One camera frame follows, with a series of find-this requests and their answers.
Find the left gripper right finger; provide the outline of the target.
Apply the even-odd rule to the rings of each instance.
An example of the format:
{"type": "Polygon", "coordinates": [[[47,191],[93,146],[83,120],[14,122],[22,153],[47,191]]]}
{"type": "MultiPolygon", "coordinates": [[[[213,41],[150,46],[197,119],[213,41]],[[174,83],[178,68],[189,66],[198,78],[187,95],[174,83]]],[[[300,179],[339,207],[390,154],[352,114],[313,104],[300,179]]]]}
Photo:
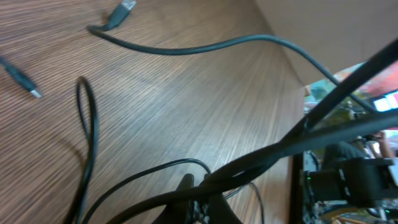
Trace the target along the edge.
{"type": "Polygon", "coordinates": [[[223,192],[231,189],[232,181],[216,182],[210,185],[205,185],[206,188],[211,189],[211,192],[206,194],[203,198],[203,206],[205,207],[205,215],[208,217],[207,223],[212,224],[242,224],[241,220],[232,211],[231,207],[226,201],[223,192]]]}

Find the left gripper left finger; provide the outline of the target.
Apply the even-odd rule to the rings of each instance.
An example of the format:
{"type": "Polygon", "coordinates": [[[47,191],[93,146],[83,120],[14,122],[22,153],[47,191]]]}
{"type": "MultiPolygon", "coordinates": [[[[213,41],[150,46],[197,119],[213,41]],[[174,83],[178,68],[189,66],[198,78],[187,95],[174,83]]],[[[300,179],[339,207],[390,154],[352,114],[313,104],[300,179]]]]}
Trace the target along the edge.
{"type": "MultiPolygon", "coordinates": [[[[184,175],[176,191],[193,188],[194,176],[184,175]]],[[[152,224],[189,224],[193,222],[193,200],[168,203],[152,224]]]]}

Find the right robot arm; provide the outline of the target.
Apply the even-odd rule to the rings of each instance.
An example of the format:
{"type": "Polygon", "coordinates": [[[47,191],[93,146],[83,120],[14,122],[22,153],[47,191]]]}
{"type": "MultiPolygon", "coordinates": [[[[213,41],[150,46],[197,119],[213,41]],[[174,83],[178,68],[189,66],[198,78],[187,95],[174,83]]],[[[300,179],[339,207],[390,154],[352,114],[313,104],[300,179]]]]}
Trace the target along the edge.
{"type": "Polygon", "coordinates": [[[314,156],[303,159],[300,171],[299,223],[356,223],[345,213],[363,208],[376,223],[397,220],[397,159],[357,158],[322,170],[314,156]]]}

